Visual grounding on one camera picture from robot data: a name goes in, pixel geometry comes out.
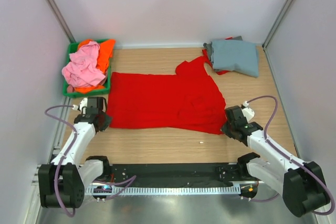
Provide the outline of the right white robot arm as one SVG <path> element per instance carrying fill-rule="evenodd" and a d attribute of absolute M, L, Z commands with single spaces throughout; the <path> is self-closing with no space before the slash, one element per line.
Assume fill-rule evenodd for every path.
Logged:
<path fill-rule="evenodd" d="M 247 106 L 231 106 L 225 110 L 227 121 L 222 132 L 253 150 L 238 159 L 238 177 L 262 180 L 283 199 L 288 210 L 301 217 L 325 205 L 334 208 L 327 192 L 321 167 L 305 162 L 276 143 L 256 122 Z"/>

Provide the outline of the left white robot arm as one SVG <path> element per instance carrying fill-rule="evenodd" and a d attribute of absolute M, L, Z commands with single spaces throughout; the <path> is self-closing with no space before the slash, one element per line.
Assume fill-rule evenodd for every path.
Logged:
<path fill-rule="evenodd" d="M 79 111 L 65 145 L 49 164 L 38 170 L 39 196 L 44 208 L 77 209 L 85 198 L 85 190 L 94 181 L 106 182 L 111 168 L 106 156 L 89 156 L 80 165 L 82 156 L 98 132 L 103 132 L 112 119 L 106 114 L 104 97 L 82 99 L 72 109 Z"/>

